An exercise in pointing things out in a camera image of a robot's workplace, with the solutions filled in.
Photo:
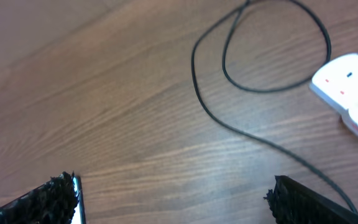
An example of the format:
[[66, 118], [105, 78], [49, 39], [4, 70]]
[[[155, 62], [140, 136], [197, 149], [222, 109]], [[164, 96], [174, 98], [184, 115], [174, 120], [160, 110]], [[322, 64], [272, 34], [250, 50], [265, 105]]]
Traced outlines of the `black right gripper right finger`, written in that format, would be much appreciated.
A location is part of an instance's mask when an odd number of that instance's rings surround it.
[[278, 224], [358, 224], [358, 214], [284, 176], [275, 176], [267, 200]]

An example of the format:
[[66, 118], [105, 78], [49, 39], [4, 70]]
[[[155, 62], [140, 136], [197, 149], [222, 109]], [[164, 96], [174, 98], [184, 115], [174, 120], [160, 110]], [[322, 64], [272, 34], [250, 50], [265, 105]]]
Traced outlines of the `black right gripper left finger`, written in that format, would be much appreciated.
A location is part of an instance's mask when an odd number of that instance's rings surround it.
[[75, 174], [62, 172], [0, 207], [0, 224], [67, 224], [79, 202]]

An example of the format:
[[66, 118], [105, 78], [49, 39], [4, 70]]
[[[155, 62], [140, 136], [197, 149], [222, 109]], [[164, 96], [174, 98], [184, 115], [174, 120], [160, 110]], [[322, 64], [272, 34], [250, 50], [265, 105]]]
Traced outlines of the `Samsung Galaxy smartphone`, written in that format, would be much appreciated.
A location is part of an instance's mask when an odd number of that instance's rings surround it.
[[75, 207], [75, 212], [73, 218], [71, 219], [71, 224], [86, 224], [85, 217], [85, 206], [83, 201], [83, 189], [81, 186], [81, 179], [79, 176], [74, 176], [73, 178], [74, 190], [78, 199], [78, 203]]

